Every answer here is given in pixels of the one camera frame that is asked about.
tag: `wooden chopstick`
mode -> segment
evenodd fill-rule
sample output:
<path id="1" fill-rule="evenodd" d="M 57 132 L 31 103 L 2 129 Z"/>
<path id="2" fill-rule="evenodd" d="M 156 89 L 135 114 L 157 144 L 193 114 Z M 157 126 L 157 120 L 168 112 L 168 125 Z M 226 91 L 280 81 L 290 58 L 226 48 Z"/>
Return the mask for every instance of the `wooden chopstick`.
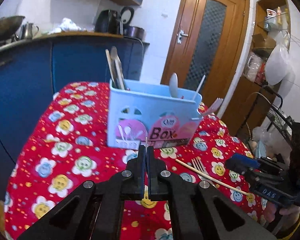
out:
<path id="1" fill-rule="evenodd" d="M 184 163 L 184 162 L 182 162 L 182 161 L 180 161 L 180 160 L 178 160 L 178 159 L 175 159 L 175 160 L 176 160 L 177 163 L 180 163 L 181 165 L 187 167 L 187 168 L 190 169 L 191 171 L 194 171 L 194 172 L 198 173 L 198 174 L 201 175 L 202 177 L 205 177 L 205 178 L 207 178 L 207 179 L 210 179 L 210 180 L 212 180 L 212 181 L 214 181 L 214 182 L 216 182 L 216 183 L 218 183 L 218 184 L 220 184 L 220 185 L 222 185 L 222 186 L 224 186 L 224 187 L 227 187 L 227 188 L 229 188 L 229 189 L 232 189 L 233 191 L 239 192 L 239 193 L 241 193 L 241 194 L 243 194 L 243 195 L 246 195 L 246 196 L 249 195 L 247 192 L 244 192 L 244 191 L 242 191 L 242 190 L 239 190 L 239 189 L 237 189 L 237 188 L 235 188 L 235 187 L 232 187 L 232 186 L 230 186 L 230 185 L 228 185 L 228 184 L 226 184 L 226 183 L 223 183 L 223 182 L 220 181 L 220 180 L 217 180 L 217 179 L 215 179 L 215 178 L 213 178 L 213 177 L 210 177 L 209 175 L 204 174 L 203 172 L 201 172 L 201 171 L 199 171 L 199 170 L 197 170 L 197 169 L 195 169 L 195 168 L 189 166 L 188 164 L 186 164 L 186 163 Z"/>

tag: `black air fryer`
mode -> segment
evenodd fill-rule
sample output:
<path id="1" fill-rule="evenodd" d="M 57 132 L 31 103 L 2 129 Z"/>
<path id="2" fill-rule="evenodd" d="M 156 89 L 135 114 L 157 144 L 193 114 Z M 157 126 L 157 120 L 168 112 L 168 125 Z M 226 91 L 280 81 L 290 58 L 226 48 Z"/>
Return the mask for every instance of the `black air fryer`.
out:
<path id="1" fill-rule="evenodd" d="M 122 22 L 120 14 L 114 10 L 104 10 L 100 12 L 96 25 L 95 32 L 121 34 Z"/>

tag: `white chopstick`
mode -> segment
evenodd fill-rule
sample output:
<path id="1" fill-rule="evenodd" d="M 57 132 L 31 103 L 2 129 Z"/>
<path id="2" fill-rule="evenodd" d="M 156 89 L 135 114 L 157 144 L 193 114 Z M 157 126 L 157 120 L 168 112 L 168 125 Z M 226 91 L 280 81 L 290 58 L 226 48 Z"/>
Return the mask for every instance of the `white chopstick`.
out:
<path id="1" fill-rule="evenodd" d="M 195 91 L 195 94 L 194 94 L 192 100 L 194 100 L 195 97 L 197 96 L 197 93 L 199 92 L 199 90 L 200 90 L 200 88 L 201 88 L 201 86 L 202 86 L 202 83 L 204 82 L 204 79 L 205 79 L 205 78 L 206 78 L 206 75 L 203 75 L 203 77 L 202 77 L 202 79 L 201 79 L 201 81 L 200 81 L 200 84 L 199 84 L 197 90 Z"/>
<path id="2" fill-rule="evenodd" d="M 188 164 L 186 164 L 186 163 L 184 163 L 184 162 L 182 162 L 182 161 L 180 161 L 180 160 L 178 160 L 178 159 L 175 159 L 175 160 L 176 160 L 177 163 L 180 163 L 181 165 L 187 167 L 187 168 L 190 169 L 191 171 L 194 171 L 194 172 L 198 173 L 198 174 L 201 175 L 202 177 L 205 177 L 205 178 L 207 178 L 207 179 L 210 179 L 210 180 L 212 180 L 212 181 L 214 181 L 214 182 L 216 182 L 216 183 L 218 183 L 218 184 L 220 184 L 220 185 L 222 185 L 222 186 L 224 186 L 224 187 L 227 187 L 227 188 L 229 188 L 229 189 L 232 189 L 233 191 L 239 192 L 239 193 L 241 193 L 241 194 L 243 194 L 243 195 L 246 195 L 246 196 L 249 195 L 247 192 L 244 192 L 244 191 L 242 191 L 242 190 L 239 190 L 239 189 L 237 189 L 237 188 L 235 188 L 235 187 L 232 187 L 232 186 L 230 186 L 230 185 L 228 185 L 228 184 L 226 184 L 226 183 L 223 183 L 223 182 L 220 181 L 220 180 L 217 180 L 217 179 L 215 179 L 215 178 L 213 178 L 213 177 L 210 177 L 209 175 L 204 174 L 203 172 L 201 172 L 201 171 L 199 171 L 199 170 L 197 170 L 197 169 L 195 169 L 195 168 L 189 166 Z"/>

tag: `human hand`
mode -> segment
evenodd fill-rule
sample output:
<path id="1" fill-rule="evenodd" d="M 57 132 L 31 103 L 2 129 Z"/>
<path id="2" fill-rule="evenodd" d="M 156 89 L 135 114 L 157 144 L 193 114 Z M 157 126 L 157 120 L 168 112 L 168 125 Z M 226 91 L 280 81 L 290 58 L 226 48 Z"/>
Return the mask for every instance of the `human hand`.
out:
<path id="1" fill-rule="evenodd" d="M 268 222 L 272 222 L 274 220 L 276 211 L 277 211 L 277 206 L 275 204 L 271 203 L 270 201 L 268 201 L 263 215 L 265 216 L 265 219 Z M 291 205 L 290 207 L 282 208 L 279 211 L 279 214 L 283 215 L 283 216 L 290 215 L 293 213 L 299 213 L 299 207 L 297 207 L 295 205 Z"/>

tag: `metal screw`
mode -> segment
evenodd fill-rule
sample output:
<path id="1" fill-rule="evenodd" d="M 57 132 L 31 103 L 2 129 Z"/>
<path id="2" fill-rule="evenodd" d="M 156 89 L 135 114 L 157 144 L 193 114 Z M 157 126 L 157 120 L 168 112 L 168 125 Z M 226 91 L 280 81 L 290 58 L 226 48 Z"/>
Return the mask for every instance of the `metal screw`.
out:
<path id="1" fill-rule="evenodd" d="M 93 186 L 93 182 L 91 180 L 85 181 L 83 186 L 85 188 L 91 188 Z"/>
<path id="2" fill-rule="evenodd" d="M 203 180 L 199 183 L 199 186 L 202 188 L 208 188 L 208 187 L 210 187 L 210 183 L 207 182 L 206 180 Z"/>
<path id="3" fill-rule="evenodd" d="M 170 171 L 161 171 L 160 172 L 160 175 L 162 177 L 169 177 L 171 175 Z"/>
<path id="4" fill-rule="evenodd" d="M 132 174 L 132 172 L 128 171 L 128 170 L 124 170 L 123 172 L 121 172 L 121 175 L 124 177 L 130 177 L 131 174 Z"/>

